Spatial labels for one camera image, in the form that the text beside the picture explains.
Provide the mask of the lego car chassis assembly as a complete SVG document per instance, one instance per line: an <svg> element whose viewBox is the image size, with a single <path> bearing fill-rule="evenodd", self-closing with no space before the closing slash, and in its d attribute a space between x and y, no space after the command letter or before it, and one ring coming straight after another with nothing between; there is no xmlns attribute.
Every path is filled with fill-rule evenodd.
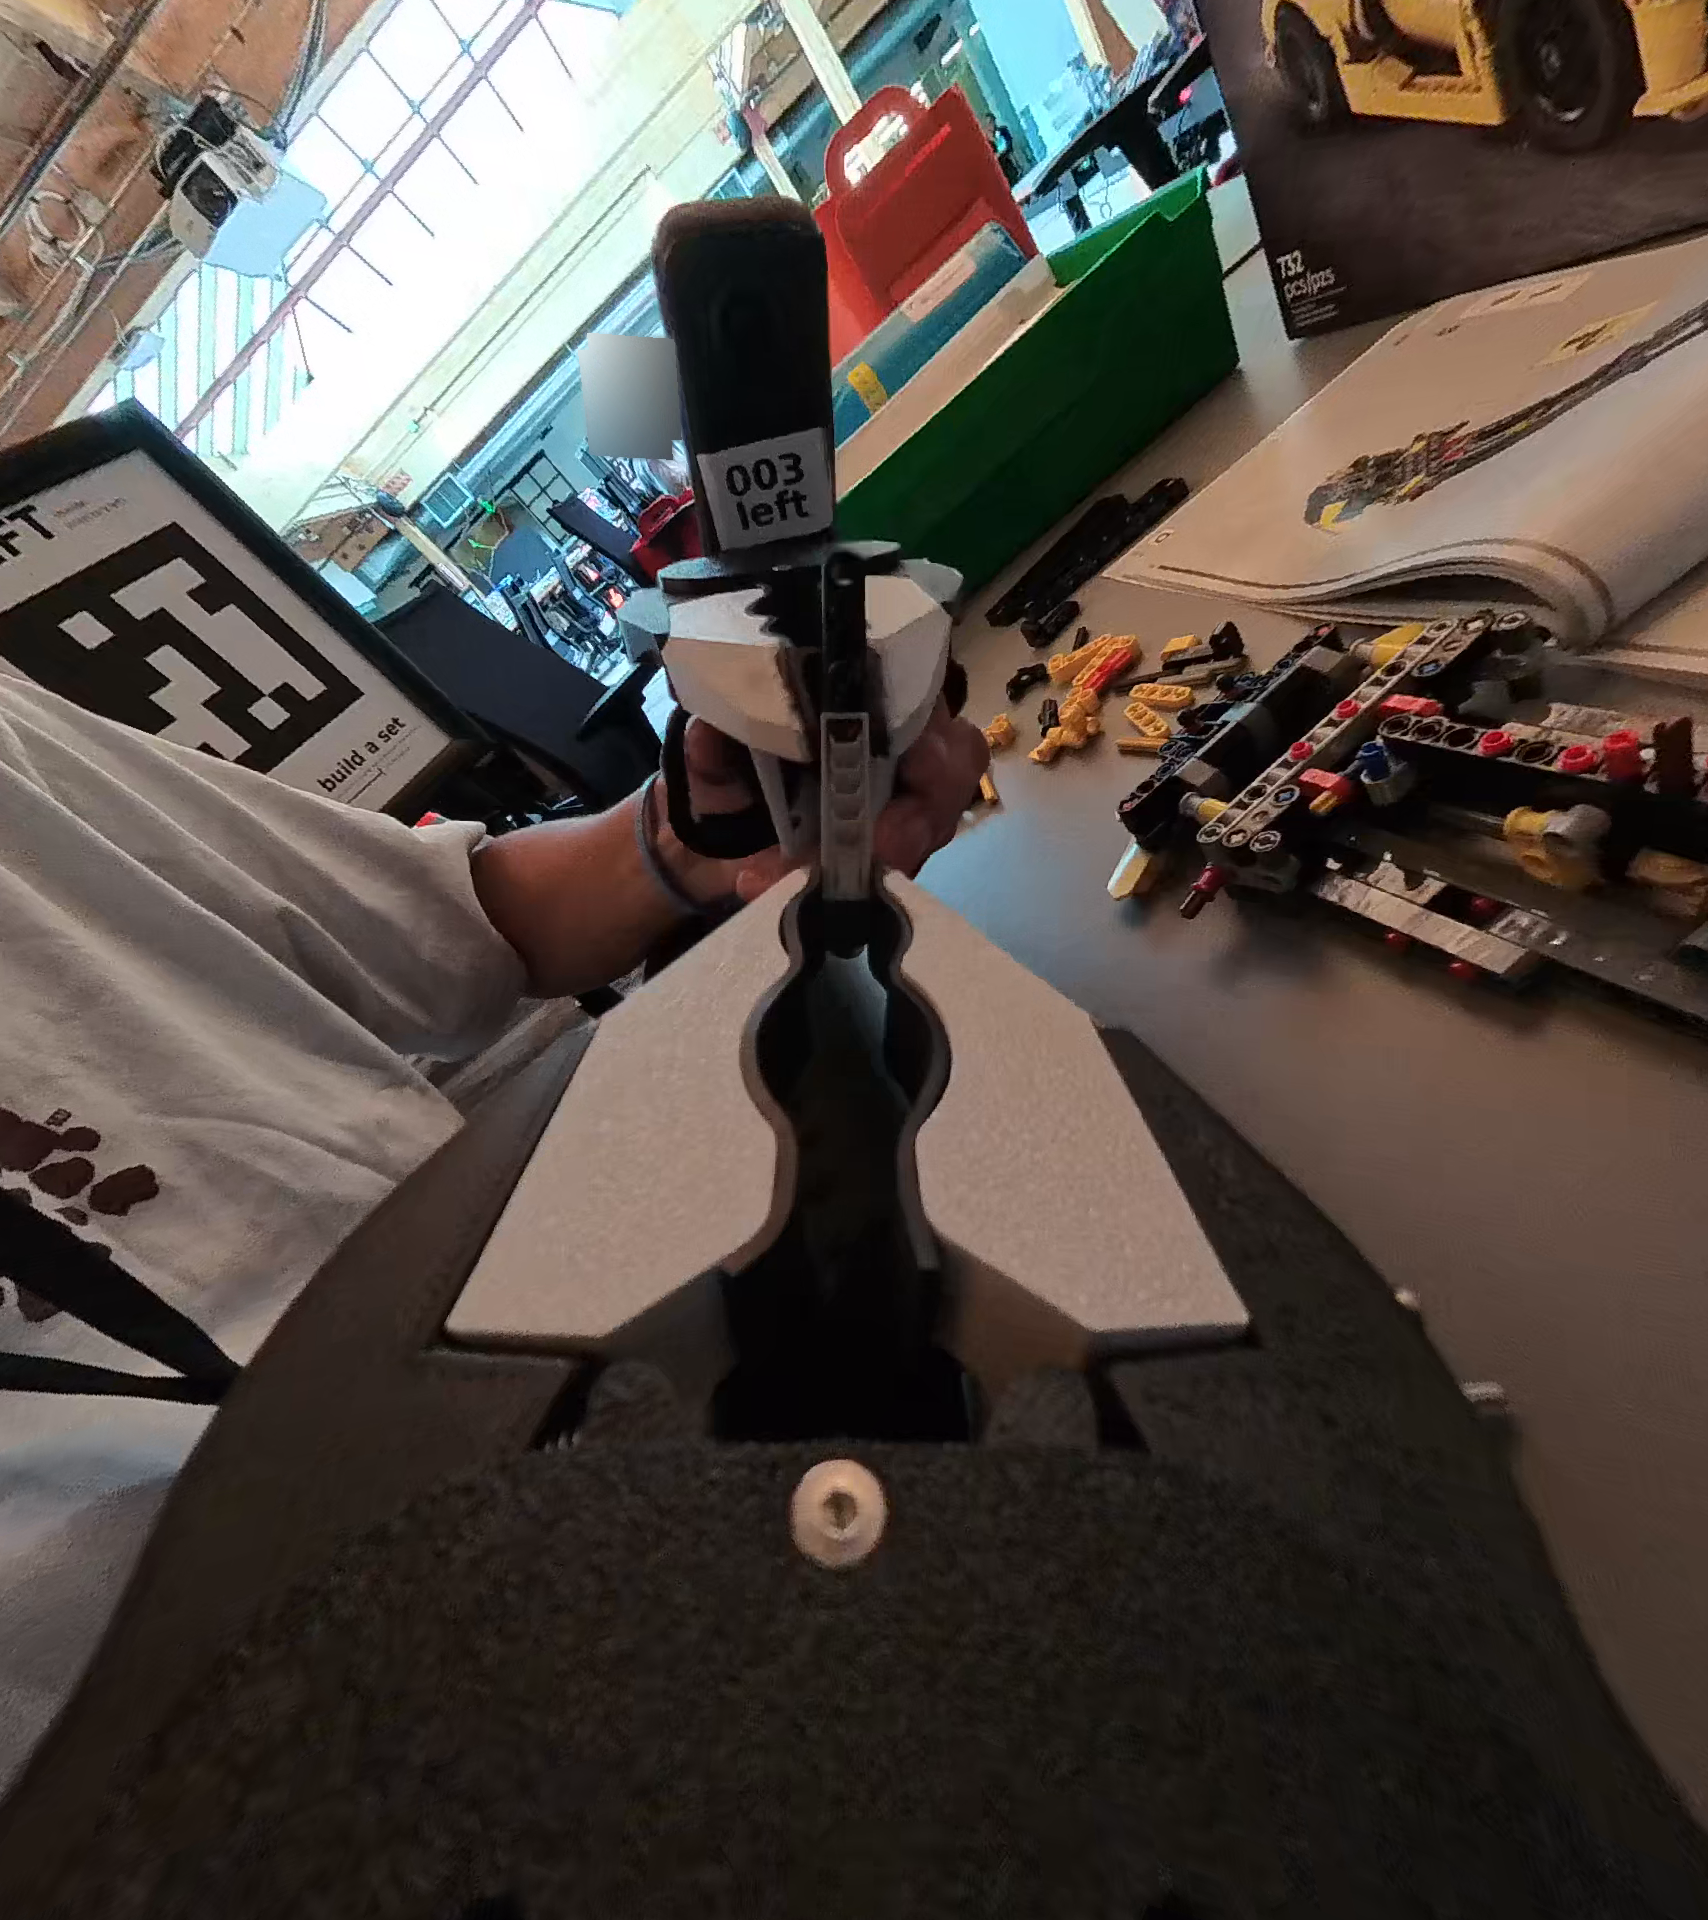
<svg viewBox="0 0 1708 1920"><path fill-rule="evenodd" d="M1546 701L1515 610L1305 630L1115 807L1107 891L1310 901L1466 983L1580 978L1708 1032L1708 722Z"/></svg>

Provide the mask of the person's left hand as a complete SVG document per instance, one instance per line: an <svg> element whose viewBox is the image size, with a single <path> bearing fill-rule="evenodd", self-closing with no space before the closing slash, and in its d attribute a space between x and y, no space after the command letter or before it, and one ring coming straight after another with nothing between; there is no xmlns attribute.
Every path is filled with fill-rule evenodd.
<svg viewBox="0 0 1708 1920"><path fill-rule="evenodd" d="M761 790L745 749L700 720L679 738L686 800L694 814L734 814L760 800ZM961 817L980 795L987 772L987 745L980 728L937 703L912 746L894 764L890 799L872 823L872 862L914 878L955 837ZM659 780L656 807L664 856L679 882L706 902L706 917L758 901L777 880L805 871L805 858L777 845L740 858L712 858L689 851L671 826L669 790Z"/></svg>

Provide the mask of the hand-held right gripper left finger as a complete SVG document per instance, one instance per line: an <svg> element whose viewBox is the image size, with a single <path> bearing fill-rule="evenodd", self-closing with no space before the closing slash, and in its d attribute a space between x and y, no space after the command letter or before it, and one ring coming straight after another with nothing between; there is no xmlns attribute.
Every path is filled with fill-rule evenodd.
<svg viewBox="0 0 1708 1920"><path fill-rule="evenodd" d="M548 1358L729 1358L725 1282L794 1210L794 1129L755 1063L796 980L796 872L606 1015L444 1333Z"/></svg>

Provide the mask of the teal cardboard box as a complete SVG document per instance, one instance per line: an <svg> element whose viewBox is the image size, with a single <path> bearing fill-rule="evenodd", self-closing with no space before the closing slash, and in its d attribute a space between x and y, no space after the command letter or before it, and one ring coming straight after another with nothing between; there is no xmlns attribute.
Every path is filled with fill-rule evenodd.
<svg viewBox="0 0 1708 1920"><path fill-rule="evenodd" d="M850 443L960 339L1002 341L1058 292L1044 255L1025 255L995 223L975 228L831 364L834 445Z"/></svg>

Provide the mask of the open lego instruction booklet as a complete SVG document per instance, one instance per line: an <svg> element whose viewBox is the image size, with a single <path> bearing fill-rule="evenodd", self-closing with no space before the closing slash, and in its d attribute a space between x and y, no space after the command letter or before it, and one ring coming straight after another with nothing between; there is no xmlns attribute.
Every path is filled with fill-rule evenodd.
<svg viewBox="0 0 1708 1920"><path fill-rule="evenodd" d="M1106 579L1359 623L1528 612L1708 690L1708 233L1420 310Z"/></svg>

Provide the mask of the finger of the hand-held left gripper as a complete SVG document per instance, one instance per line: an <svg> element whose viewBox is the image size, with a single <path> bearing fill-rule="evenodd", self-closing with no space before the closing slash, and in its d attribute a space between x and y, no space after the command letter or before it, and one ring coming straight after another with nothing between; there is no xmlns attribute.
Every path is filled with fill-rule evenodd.
<svg viewBox="0 0 1708 1920"><path fill-rule="evenodd" d="M908 750L946 685L957 570L928 559L862 559L862 570L865 745Z"/></svg>
<svg viewBox="0 0 1708 1920"><path fill-rule="evenodd" d="M688 718L751 754L812 762L817 722L800 648L777 630L764 602L764 588L669 599L664 670Z"/></svg>

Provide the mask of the long black lego beam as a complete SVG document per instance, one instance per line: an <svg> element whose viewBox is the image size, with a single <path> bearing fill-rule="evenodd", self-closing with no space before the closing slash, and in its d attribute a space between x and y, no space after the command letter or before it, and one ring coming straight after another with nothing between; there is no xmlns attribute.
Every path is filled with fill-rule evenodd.
<svg viewBox="0 0 1708 1920"><path fill-rule="evenodd" d="M1109 562L1174 514L1187 494L1185 480L1167 476L1135 496L1125 492L1096 496L1082 516L987 607L986 623L991 628L1010 628L1055 612Z"/></svg>

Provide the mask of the green plastic bin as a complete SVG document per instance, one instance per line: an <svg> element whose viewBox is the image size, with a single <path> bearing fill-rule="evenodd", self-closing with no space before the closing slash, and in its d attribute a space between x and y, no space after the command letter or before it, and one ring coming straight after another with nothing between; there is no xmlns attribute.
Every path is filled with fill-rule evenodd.
<svg viewBox="0 0 1708 1920"><path fill-rule="evenodd" d="M984 587L1239 364L1197 166L1047 257L1055 298L840 496L845 538Z"/></svg>

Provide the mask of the blue wristband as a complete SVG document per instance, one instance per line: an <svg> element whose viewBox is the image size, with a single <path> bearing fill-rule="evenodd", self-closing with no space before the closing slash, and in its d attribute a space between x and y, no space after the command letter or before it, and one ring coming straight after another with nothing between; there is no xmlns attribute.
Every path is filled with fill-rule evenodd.
<svg viewBox="0 0 1708 1920"><path fill-rule="evenodd" d="M636 856L640 861L642 872L648 877L651 891L673 909L673 918L678 921L695 921L706 912L706 902L694 896L683 884L682 874L673 864L664 856L664 843L659 838L659 809L656 807L656 797L659 792L659 772L651 772L638 789L631 805L631 837L636 847Z"/></svg>

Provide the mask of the small black lego linkage assembly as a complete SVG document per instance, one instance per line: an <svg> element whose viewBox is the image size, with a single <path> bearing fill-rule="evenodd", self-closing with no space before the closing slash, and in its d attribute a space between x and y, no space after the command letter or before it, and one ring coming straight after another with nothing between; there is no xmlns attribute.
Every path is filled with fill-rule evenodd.
<svg viewBox="0 0 1708 1920"><path fill-rule="evenodd" d="M876 764L890 749L886 681L868 638L868 572L850 547L817 568L817 620L800 647L800 686L817 737L817 896L841 945L862 934L873 892Z"/></svg>

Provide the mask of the red carry case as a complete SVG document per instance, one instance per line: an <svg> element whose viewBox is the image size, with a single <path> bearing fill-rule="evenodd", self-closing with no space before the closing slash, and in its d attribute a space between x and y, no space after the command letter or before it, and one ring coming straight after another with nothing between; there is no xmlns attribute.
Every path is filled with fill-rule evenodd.
<svg viewBox="0 0 1708 1920"><path fill-rule="evenodd" d="M872 332L982 228L1036 259L1032 228L994 149L957 89L922 105L881 87L826 144L826 194L813 223L826 259L831 363Z"/></svg>

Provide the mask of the lego set box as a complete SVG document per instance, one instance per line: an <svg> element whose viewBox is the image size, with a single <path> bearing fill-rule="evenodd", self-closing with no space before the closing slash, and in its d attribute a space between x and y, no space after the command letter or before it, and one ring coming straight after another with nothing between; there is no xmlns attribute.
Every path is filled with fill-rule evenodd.
<svg viewBox="0 0 1708 1920"><path fill-rule="evenodd" d="M1204 2L1292 339L1708 228L1708 2Z"/></svg>

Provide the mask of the pile of yellow lego pieces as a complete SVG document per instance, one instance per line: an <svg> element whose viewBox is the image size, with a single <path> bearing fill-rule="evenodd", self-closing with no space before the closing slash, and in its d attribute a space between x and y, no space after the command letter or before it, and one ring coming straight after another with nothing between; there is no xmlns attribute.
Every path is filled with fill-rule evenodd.
<svg viewBox="0 0 1708 1920"><path fill-rule="evenodd" d="M1023 667L1005 686L1008 709L986 727L991 754L1025 750L1032 764L1077 757L1103 740L1124 757L1165 757L1183 722L1247 667L1234 624L1208 636L1141 647L1127 635L1080 633L1075 644Z"/></svg>

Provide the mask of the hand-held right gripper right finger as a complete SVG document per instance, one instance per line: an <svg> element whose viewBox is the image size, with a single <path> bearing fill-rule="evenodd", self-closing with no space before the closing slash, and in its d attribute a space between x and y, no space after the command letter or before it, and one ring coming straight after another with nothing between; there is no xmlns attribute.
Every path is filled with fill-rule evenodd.
<svg viewBox="0 0 1708 1920"><path fill-rule="evenodd" d="M1249 1333L1249 1310L1097 1023L914 880L899 986L943 1044L912 1139L963 1367L1097 1367Z"/></svg>

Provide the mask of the framed marker sign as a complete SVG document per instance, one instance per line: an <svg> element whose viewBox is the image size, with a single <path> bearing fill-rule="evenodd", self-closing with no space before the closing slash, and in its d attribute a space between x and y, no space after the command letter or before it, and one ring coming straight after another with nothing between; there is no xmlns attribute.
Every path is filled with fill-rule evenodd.
<svg viewBox="0 0 1708 1920"><path fill-rule="evenodd" d="M0 453L0 670L404 823L489 754L484 733L135 401Z"/></svg>

